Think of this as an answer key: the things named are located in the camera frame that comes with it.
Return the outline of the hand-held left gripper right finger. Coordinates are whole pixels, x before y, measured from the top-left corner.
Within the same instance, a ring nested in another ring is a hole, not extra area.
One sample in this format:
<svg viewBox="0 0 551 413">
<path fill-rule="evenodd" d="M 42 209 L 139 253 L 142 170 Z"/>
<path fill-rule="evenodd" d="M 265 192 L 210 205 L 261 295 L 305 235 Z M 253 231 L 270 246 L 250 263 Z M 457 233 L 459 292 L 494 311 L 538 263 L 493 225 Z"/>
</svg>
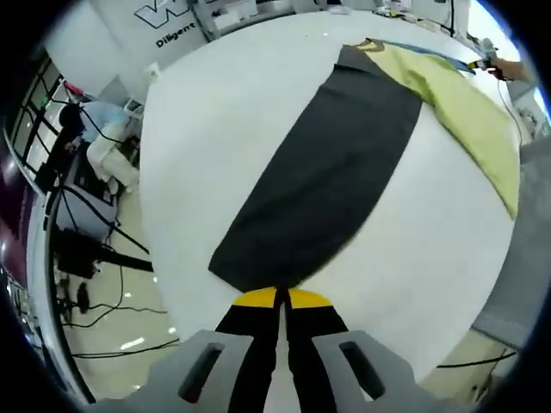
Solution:
<svg viewBox="0 0 551 413">
<path fill-rule="evenodd" d="M 410 402 L 415 379 L 408 362 L 366 331 L 349 330 L 326 297 L 289 289 L 286 321 L 288 363 L 301 404 Z"/>
</svg>

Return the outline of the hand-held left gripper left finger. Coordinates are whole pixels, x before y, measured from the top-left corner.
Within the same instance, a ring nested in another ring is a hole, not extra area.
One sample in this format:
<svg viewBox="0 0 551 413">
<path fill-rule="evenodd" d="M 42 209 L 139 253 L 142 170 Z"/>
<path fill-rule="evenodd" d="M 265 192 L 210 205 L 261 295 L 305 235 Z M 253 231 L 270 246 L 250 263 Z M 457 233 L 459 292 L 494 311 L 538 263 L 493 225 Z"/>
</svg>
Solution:
<svg viewBox="0 0 551 413">
<path fill-rule="evenodd" d="M 215 330 L 200 330 L 154 365 L 148 404 L 264 404 L 276 366 L 280 294 L 244 293 Z"/>
</svg>

